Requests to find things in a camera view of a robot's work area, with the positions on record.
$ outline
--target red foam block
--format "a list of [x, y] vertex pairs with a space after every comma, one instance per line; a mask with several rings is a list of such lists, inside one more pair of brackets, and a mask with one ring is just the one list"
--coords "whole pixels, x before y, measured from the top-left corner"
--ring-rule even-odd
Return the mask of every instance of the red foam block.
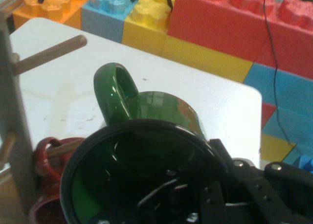
[[[266, 0], [279, 68], [313, 79], [313, 3]], [[275, 67], [263, 0], [175, 0], [168, 35]]]
[[[269, 24], [279, 69], [313, 79], [313, 3], [284, 0], [277, 15]], [[269, 39], [256, 62], [275, 67]]]
[[[269, 16], [275, 0], [266, 0]], [[168, 35], [253, 61], [268, 37], [263, 0], [175, 0]]]
[[265, 124], [267, 123], [269, 118], [273, 115], [275, 110], [276, 107], [274, 105], [262, 102], [261, 128], [265, 126]]

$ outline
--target wooden dowel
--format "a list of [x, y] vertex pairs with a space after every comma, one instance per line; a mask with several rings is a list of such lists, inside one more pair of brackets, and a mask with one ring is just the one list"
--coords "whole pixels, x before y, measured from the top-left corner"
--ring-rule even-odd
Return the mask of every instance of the wooden dowel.
[[53, 59], [61, 57], [67, 53], [77, 50], [87, 44], [87, 39], [83, 35], [73, 37], [58, 45], [34, 54], [26, 59], [23, 59], [15, 64], [14, 74], [19, 75], [29, 71], [39, 65], [45, 64]]
[[55, 147], [47, 151], [48, 158], [58, 157], [62, 154], [75, 150], [84, 140], [79, 139], [69, 143], [65, 143], [59, 147]]
[[11, 150], [17, 138], [17, 134], [9, 132], [0, 148], [0, 170], [4, 168], [4, 165], [8, 162]]

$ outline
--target red mug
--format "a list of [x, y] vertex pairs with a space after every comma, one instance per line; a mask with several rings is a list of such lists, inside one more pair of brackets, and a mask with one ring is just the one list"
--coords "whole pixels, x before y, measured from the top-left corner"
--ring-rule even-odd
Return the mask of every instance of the red mug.
[[58, 157], [48, 159], [47, 149], [51, 147], [55, 148], [79, 139], [83, 138], [71, 137], [58, 140], [54, 137], [47, 137], [38, 143], [34, 152], [34, 159], [35, 170], [42, 178], [40, 183], [42, 196], [29, 212], [30, 223], [66, 224], [60, 204], [60, 182], [65, 165], [74, 150]]

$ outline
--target white tabletop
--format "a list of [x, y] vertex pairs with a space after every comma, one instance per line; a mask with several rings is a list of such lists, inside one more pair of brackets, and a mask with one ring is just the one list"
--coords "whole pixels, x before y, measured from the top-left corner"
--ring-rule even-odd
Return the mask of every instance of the white tabletop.
[[93, 75], [110, 62], [123, 64], [139, 91], [163, 91], [185, 100], [198, 113], [208, 139], [220, 138], [232, 157], [259, 166], [260, 93], [239, 84], [46, 19], [32, 19], [11, 36], [21, 60], [83, 34], [88, 44], [20, 75], [33, 147], [47, 136], [86, 137], [103, 116]]

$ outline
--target red mug handle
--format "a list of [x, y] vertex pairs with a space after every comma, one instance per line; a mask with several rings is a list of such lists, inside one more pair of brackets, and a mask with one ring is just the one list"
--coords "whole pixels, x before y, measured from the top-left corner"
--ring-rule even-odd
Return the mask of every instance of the red mug handle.
[[[71, 137], [71, 138], [66, 138], [63, 140], [58, 140], [54, 137], [46, 137], [43, 140], [41, 140], [37, 148], [34, 152], [34, 158], [35, 158], [35, 168], [37, 173], [50, 181], [55, 181], [55, 182], [60, 182], [61, 176], [62, 176], [62, 171], [57, 171], [52, 168], [52, 166], [49, 163], [48, 160], [48, 154], [47, 154], [47, 148], [51, 144], [51, 147], [58, 147], [61, 146], [62, 144], [69, 143], [72, 141], [76, 141], [82, 139], [80, 137]], [[69, 158], [69, 155], [65, 157], [66, 155], [60, 156], [60, 159], [65, 159]]]

